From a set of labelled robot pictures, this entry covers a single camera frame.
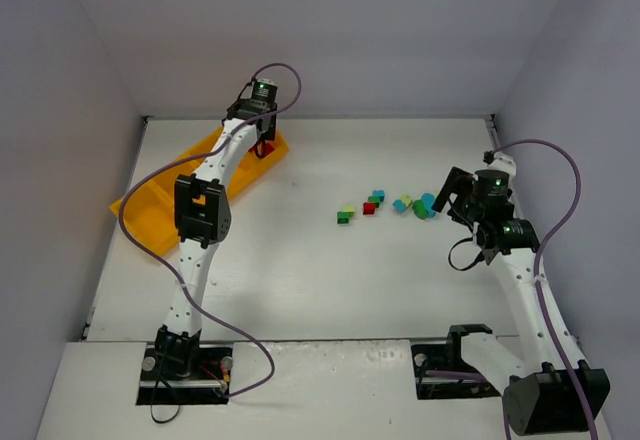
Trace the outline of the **red lego brick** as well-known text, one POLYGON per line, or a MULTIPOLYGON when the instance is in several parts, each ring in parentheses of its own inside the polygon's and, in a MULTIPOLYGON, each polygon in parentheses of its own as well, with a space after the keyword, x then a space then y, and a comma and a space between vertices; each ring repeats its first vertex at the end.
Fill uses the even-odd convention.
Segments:
POLYGON ((372 202, 364 202, 362 205, 362 214, 367 216, 367 215, 374 215, 376 212, 377 206, 375 203, 372 202))

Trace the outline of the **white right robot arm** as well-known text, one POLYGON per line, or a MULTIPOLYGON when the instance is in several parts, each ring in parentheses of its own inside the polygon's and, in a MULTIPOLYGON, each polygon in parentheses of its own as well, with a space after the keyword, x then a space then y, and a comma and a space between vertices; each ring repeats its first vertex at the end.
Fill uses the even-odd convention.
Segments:
POLYGON ((515 320, 523 354, 503 347, 484 324, 453 325, 450 362, 475 369, 501 395, 503 415, 518 436, 587 432, 610 392, 606 372, 589 365, 569 334, 542 268, 532 224, 515 215, 510 175, 454 167, 433 208, 470 230, 476 258, 497 277, 515 320))

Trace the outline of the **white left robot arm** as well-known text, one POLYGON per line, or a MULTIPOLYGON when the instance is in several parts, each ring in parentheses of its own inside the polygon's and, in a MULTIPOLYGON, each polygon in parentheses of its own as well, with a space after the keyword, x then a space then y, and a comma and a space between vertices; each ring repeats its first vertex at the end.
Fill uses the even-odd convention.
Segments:
POLYGON ((277 86, 266 78, 252 83, 251 95, 228 110, 223 130, 214 144, 215 156, 206 158, 190 175, 174 184, 174 216, 179 236, 178 282, 169 311, 159 328, 155 350, 168 378, 191 375, 202 331, 202 306, 213 256, 231 226, 228 189, 234 172, 248 153, 262 159, 275 139, 276 117, 253 124, 243 122, 277 109, 277 86))

